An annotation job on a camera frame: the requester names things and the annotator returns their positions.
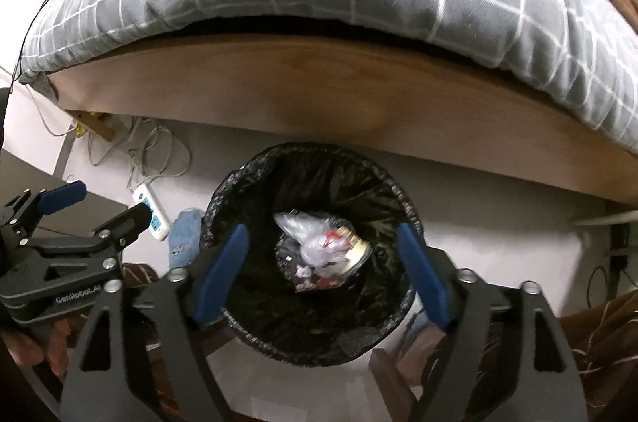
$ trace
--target bed leg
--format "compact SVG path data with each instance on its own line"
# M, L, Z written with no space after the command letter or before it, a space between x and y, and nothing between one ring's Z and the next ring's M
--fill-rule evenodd
M82 123L91 132L96 133L108 142L113 141L116 136L116 132L111 129L111 127L107 126L103 121L95 116L91 116L91 114L85 110L67 110L66 113L73 116L78 123Z

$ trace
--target bed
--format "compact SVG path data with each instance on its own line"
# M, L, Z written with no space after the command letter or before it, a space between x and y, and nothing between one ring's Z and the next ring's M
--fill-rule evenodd
M68 110L638 200L638 36L608 0L50 0L21 69Z

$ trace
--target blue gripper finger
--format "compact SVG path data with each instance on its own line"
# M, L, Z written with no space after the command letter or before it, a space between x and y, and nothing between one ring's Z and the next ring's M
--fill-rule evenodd
M427 258L425 240L410 224L401 223L397 229L397 249L427 317L442 330L447 330L452 322L448 290Z
M221 250L217 262L208 271L199 290L197 310L193 316L193 320L199 326L214 321L221 314L230 286L246 259L249 245L248 229L245 225L239 224Z
M85 184L82 181L74 181L41 194L37 200L37 210L41 215L51 215L84 200L85 197Z

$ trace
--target floor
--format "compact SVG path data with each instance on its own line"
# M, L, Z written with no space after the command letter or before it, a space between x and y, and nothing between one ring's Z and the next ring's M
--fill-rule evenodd
M214 126L167 125L193 153L186 175L158 179L151 185L169 219L187 207L205 209L230 171L261 150L291 140ZM107 147L95 141L94 158ZM570 220L602 214L602 200L477 170L357 150L387 168L404 187L419 210L428 243L447 251L457 267L474 269L489 282L513 287L534 280L557 314L586 308L586 283L594 266L604 262L608 229L575 229ZM178 152L175 155L177 169L184 160L179 160ZM71 149L65 178L81 179L98 195L131 203L128 173L128 157L120 152L99 167L89 164L84 136ZM147 262L160 274L168 268L166 243L148 233L126 249L124 258ZM596 280L593 303L602 300L602 291L602 282ZM401 328L382 346L394 348L400 332ZM209 362L231 407L266 421L389 420L368 371L368 355L340 367L301 369L232 341Z

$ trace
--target white wall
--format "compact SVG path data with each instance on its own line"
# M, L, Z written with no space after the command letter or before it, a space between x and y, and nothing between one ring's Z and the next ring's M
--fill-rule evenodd
M0 0L0 66L14 69L22 40L31 20L44 0ZM10 77L0 69L0 87L7 87ZM38 102L54 132L69 129L69 117L49 100ZM5 120L4 148L36 168L51 174L55 168L63 138L55 138L44 129L33 101L21 85L9 100Z

